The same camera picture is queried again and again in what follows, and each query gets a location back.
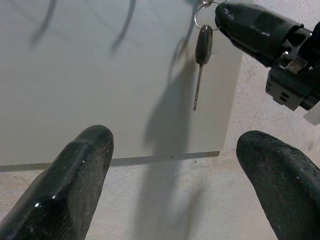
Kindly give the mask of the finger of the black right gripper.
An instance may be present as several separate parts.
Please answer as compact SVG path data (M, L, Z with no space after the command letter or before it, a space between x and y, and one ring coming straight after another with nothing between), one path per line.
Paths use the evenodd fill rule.
M284 51L289 34L304 27L292 19L253 3L223 2L215 9L215 23L219 26L242 28L251 40L270 59L270 66Z
M231 29L226 26L219 26L219 30L231 41L231 43L244 53L248 54L258 62L260 62L265 67L271 66L271 60L263 54L260 49L251 40L251 35L247 35L247 31L242 28L236 29L231 27Z

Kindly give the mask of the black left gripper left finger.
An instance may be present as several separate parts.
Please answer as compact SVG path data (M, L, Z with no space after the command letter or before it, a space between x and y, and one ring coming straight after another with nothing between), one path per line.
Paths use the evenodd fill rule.
M84 240L114 151L103 125L83 130L39 174L0 223L2 240Z

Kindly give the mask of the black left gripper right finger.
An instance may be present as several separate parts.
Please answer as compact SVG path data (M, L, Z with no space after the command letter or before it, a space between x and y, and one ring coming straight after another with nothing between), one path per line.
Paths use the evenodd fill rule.
M299 149L261 131L242 134L238 162L279 240L320 238L320 169Z

